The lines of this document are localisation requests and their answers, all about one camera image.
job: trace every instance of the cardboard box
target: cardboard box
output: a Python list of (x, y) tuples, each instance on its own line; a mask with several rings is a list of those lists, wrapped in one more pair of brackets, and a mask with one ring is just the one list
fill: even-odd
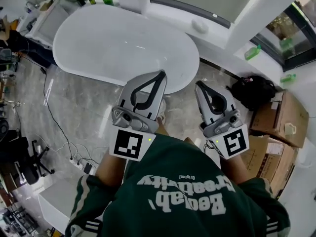
[[(279, 92), (256, 112), (251, 129), (260, 131), (302, 148), (307, 133), (309, 114), (303, 105), (288, 91)], [(296, 133), (285, 134), (285, 125), (296, 127)]]
[(241, 158), (251, 177), (267, 178), (276, 196), (286, 184), (286, 178), (297, 156), (296, 149), (270, 138), (269, 135), (250, 135), (249, 146), (249, 150), (242, 153)]

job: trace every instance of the bottle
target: bottle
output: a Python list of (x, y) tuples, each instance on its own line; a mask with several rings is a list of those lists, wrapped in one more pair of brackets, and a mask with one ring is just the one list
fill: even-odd
[(257, 45), (257, 47), (250, 48), (247, 52), (245, 52), (245, 59), (249, 61), (251, 58), (255, 57), (261, 49), (261, 45)]
[(103, 3), (114, 6), (113, 0), (103, 0)]
[(294, 82), (296, 79), (296, 74), (288, 74), (280, 79), (280, 82)]
[(95, 0), (89, 0), (90, 4), (96, 4)]

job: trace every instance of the person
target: person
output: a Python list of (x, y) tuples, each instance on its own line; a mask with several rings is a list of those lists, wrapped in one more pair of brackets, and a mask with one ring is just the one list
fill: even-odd
[(11, 30), (7, 16), (0, 19), (0, 48), (9, 48), (12, 52), (27, 54), (35, 62), (46, 68), (50, 64), (57, 66), (53, 52), (22, 36), (18, 31)]
[(218, 168), (189, 138), (168, 136), (164, 120), (140, 162), (125, 170), (105, 154), (95, 176), (79, 179), (66, 237), (288, 235), (268, 180), (249, 178), (240, 155)]

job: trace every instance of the green sweatshirt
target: green sweatshirt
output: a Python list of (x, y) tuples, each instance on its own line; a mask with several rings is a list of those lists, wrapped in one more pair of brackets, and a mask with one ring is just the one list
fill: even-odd
[(66, 237), (287, 236), (288, 214), (267, 180), (238, 186), (197, 147), (157, 135), (119, 188), (86, 175)]

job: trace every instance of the gray tile floor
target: gray tile floor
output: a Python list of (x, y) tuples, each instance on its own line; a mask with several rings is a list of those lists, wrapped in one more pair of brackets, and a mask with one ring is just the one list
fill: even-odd
[[(50, 109), (64, 130), (70, 142), (84, 145), (90, 156), (99, 162), (109, 144), (109, 125), (111, 124), (111, 108), (116, 103), (121, 86), (72, 75), (57, 67), (51, 67), (47, 73), (46, 88), (53, 80), (48, 103)], [(166, 95), (166, 130), (170, 136), (184, 139), (190, 137), (194, 142), (203, 147), (205, 138), (199, 130), (201, 123), (195, 98), (194, 87), (197, 80), (202, 80), (208, 85), (231, 85), (233, 78), (217, 69), (200, 63), (195, 79), (184, 89)], [(83, 172), (69, 162), (70, 152), (62, 132), (53, 121), (47, 106), (44, 106), (45, 75), (41, 73), (37, 65), (26, 59), (22, 59), (16, 73), (16, 86), (11, 89), (7, 100), (20, 101), (17, 108), (21, 120), (22, 135), (26, 136), (31, 144), (37, 139), (45, 146), (45, 142), (52, 149), (44, 157), (44, 163), (49, 168), (55, 169), (55, 174), (41, 178), (38, 184), (24, 185), (15, 190), (19, 201), (27, 208), (32, 209), (31, 214), (46, 229), (48, 223), (43, 219), (37, 194), (55, 183), (59, 179), (72, 178), (73, 180), (83, 175)], [(250, 113), (239, 102), (237, 107), (241, 111), (243, 121), (249, 122)], [(17, 114), (10, 106), (6, 107), (11, 128), (19, 128), (20, 123)], [(77, 145), (80, 155), (89, 158), (86, 149)], [(72, 155), (76, 150), (71, 146)]]

